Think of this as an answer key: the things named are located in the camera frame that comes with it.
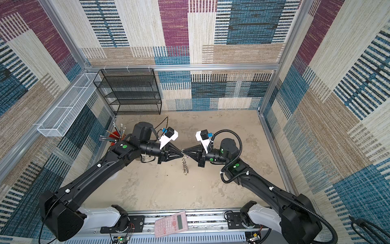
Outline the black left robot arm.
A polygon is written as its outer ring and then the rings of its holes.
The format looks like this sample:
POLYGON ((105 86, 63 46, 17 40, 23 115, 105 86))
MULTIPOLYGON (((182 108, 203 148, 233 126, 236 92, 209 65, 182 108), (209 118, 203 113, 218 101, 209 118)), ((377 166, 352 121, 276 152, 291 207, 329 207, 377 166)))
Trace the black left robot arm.
POLYGON ((131 134, 111 146, 86 172, 55 192, 48 190, 41 194, 39 208, 42 223, 58 241, 67 241, 85 229, 104 228, 118 233, 130 231, 128 213, 120 206, 86 209, 81 205, 111 176, 142 155, 154 156, 158 163, 183 156, 172 143, 178 138, 176 130, 171 127, 164 129, 156 141, 150 139, 152 134, 157 134, 152 124, 137 123, 131 134))

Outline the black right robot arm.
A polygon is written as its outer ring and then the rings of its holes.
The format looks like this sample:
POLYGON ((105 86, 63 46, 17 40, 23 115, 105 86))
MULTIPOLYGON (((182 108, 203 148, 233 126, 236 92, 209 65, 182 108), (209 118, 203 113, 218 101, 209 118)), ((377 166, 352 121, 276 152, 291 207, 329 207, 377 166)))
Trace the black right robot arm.
POLYGON ((263 199, 280 217, 275 228, 289 244, 312 244, 323 226, 310 214, 315 211, 311 201, 303 194, 296 196, 278 188, 258 175, 253 168, 238 157, 240 147, 235 140, 225 138, 220 148, 205 149, 203 145, 189 147, 183 152, 203 167, 207 161, 227 166, 224 175, 238 185, 249 189, 263 199))

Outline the red pencil cup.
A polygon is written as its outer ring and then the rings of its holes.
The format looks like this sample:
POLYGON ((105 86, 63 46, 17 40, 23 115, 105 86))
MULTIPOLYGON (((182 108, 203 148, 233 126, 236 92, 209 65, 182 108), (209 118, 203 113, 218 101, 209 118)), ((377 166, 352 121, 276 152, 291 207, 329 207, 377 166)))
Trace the red pencil cup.
POLYGON ((99 136, 99 141, 108 142, 111 146, 125 138, 126 127, 123 124, 112 122, 112 130, 106 130, 99 136))

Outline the pink calculator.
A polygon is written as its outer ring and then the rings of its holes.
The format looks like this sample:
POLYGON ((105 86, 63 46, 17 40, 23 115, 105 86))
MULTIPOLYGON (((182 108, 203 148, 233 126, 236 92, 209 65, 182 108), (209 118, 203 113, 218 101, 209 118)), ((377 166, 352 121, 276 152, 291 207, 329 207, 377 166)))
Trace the pink calculator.
POLYGON ((188 230, 186 212, 182 211, 155 221, 154 235, 156 238, 177 234, 188 230))

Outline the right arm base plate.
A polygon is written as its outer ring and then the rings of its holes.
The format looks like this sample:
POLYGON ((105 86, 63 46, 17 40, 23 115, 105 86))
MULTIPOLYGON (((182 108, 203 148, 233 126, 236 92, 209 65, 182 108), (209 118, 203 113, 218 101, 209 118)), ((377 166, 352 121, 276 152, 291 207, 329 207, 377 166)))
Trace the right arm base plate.
POLYGON ((227 222, 228 229, 268 229, 264 225, 255 224, 254 226, 246 226, 241 220, 239 212, 233 212, 232 210, 225 211, 223 214, 224 219, 227 222))

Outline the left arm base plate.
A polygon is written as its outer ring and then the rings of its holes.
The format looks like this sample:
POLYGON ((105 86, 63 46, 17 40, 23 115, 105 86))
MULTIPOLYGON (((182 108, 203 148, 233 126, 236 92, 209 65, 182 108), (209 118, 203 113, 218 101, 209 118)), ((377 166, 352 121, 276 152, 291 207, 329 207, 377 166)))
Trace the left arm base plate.
POLYGON ((143 231, 145 216, 121 216, 113 227, 102 227, 100 234, 132 234, 143 231))

